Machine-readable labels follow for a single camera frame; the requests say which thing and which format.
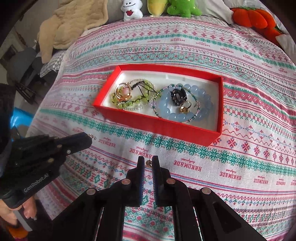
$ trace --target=orange plush toy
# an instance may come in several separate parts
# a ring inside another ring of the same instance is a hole
[[[256,8],[233,8],[233,21],[244,27],[253,27],[270,42],[280,46],[276,36],[282,33],[276,29],[276,22],[271,14]]]

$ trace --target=stuffed toy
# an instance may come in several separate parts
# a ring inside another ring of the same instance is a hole
[[[195,0],[168,0],[171,6],[168,7],[169,15],[180,15],[184,18],[190,18],[191,14],[200,16],[202,12],[195,6]]]
[[[253,27],[267,40],[280,46],[276,36],[282,33],[276,28],[276,22],[269,12],[256,8],[233,8],[231,10],[233,11],[232,19],[236,24]]]
[[[167,4],[168,0],[148,0],[148,11],[153,15],[153,17],[159,17],[164,12]]]
[[[143,13],[141,12],[141,7],[143,3],[141,0],[123,0],[121,6],[121,11],[124,12],[124,21],[129,21],[132,19],[143,18]]]

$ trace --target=bed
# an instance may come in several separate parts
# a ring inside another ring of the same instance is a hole
[[[222,75],[222,135],[203,147],[104,119],[92,107],[100,88],[117,65],[140,63]],[[96,136],[91,148],[70,155],[38,192],[52,219],[87,188],[124,178],[139,155],[158,155],[172,177],[211,188],[267,240],[282,240],[295,222],[296,66],[250,28],[206,16],[147,17],[83,35],[65,53],[28,135],[82,131]],[[174,240],[172,220],[169,207],[155,206],[147,167],[143,205],[126,208],[123,240]]]

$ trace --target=human hand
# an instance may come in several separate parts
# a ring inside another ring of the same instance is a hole
[[[17,225],[17,217],[13,213],[14,210],[20,210],[24,207],[24,216],[26,218],[34,218],[37,213],[36,203],[34,197],[30,197],[27,201],[18,208],[9,208],[2,200],[0,200],[0,216],[12,225]]]
[[[22,206],[24,207],[24,216],[26,218],[34,218],[37,213],[35,198],[32,196],[25,201]]]

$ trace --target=white plush toy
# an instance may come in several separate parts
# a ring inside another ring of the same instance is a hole
[[[140,8],[143,6],[141,0],[123,0],[121,11],[124,12],[124,21],[138,19],[143,17]]]

